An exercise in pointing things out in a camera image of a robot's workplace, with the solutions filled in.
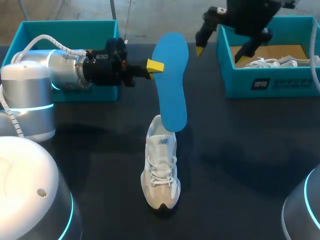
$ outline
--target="sneaker tongue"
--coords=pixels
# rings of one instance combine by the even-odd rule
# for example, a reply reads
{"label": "sneaker tongue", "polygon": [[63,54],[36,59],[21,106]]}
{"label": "sneaker tongue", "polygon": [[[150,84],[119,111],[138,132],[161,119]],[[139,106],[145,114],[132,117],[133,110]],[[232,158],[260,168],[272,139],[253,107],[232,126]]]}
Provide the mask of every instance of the sneaker tongue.
{"label": "sneaker tongue", "polygon": [[172,161],[175,139],[172,135],[155,135],[147,140],[147,149],[153,164],[159,161]]}

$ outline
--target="cardboard box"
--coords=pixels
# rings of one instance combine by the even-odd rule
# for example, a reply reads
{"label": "cardboard box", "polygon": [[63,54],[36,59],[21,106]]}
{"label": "cardboard box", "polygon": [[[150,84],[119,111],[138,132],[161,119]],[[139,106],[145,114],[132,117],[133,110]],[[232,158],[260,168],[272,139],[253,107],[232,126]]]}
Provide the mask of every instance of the cardboard box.
{"label": "cardboard box", "polygon": [[[272,97],[315,97],[320,96],[312,78],[311,68],[263,67],[242,68],[257,57],[275,58],[288,55],[297,59],[308,59],[313,16],[275,16],[268,24],[273,38],[267,46],[261,46],[254,58],[245,62],[234,62],[239,46],[249,38],[236,35],[222,25],[218,30],[217,56],[227,98],[272,98]],[[315,55],[320,56],[320,26],[316,35]],[[320,77],[320,67],[316,68]]]}
{"label": "cardboard box", "polygon": [[231,46],[230,51],[234,66],[239,69],[245,67],[252,61],[256,61],[259,58],[263,59],[281,59],[286,56],[291,56],[295,59],[306,60],[308,59],[301,45],[270,45],[260,46],[252,58],[248,58],[244,61],[235,63],[235,55],[240,50],[241,46]]}

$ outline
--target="concrete floor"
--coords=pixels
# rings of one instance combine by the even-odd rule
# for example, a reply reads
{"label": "concrete floor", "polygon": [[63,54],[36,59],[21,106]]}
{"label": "concrete floor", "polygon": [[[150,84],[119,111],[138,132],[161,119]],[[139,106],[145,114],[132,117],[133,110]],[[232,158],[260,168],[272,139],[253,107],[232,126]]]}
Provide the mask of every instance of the concrete floor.
{"label": "concrete floor", "polygon": [[[210,6],[226,7],[226,0],[114,0],[122,37],[129,43],[156,43],[161,35],[179,31],[189,42]],[[31,20],[110,20],[109,0],[24,0]],[[300,0],[297,9],[281,15],[315,15],[320,21],[320,1]],[[24,16],[18,0],[0,0],[0,46],[10,45]]]}

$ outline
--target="white sneaker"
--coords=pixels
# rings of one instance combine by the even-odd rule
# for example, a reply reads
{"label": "white sneaker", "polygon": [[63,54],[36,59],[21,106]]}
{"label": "white sneaker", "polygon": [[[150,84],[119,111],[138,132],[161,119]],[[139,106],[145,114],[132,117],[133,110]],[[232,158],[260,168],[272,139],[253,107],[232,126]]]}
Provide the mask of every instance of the white sneaker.
{"label": "white sneaker", "polygon": [[[284,64],[291,62],[291,61],[295,61],[297,63],[297,67],[310,67],[310,62],[311,62],[310,59],[296,59],[292,56],[285,56],[283,58],[280,58],[278,61],[281,65],[284,65]],[[317,55],[314,56],[314,63],[316,66],[320,66],[320,57],[319,56],[317,56]]]}
{"label": "white sneaker", "polygon": [[177,139],[157,115],[146,135],[145,164],[141,186],[148,204],[156,210],[172,209],[178,202],[181,184],[177,178]]}
{"label": "white sneaker", "polygon": [[264,59],[262,57],[258,57],[259,60],[252,61],[249,64],[245,65],[244,68],[276,68],[280,67],[280,63],[277,59],[270,58]]}

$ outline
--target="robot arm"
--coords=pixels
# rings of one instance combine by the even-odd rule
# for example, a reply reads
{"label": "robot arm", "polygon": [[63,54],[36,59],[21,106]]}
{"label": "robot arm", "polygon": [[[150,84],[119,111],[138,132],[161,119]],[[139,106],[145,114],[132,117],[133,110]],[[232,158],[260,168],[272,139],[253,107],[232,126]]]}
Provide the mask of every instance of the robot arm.
{"label": "robot arm", "polygon": [[227,9],[212,6],[203,14],[204,23],[195,35],[197,56],[204,51],[211,34],[218,24],[234,28],[238,35],[250,37],[235,55],[237,63],[243,56],[253,57],[262,43],[273,37],[266,28],[272,17],[281,7],[294,9],[299,0],[227,0]]}

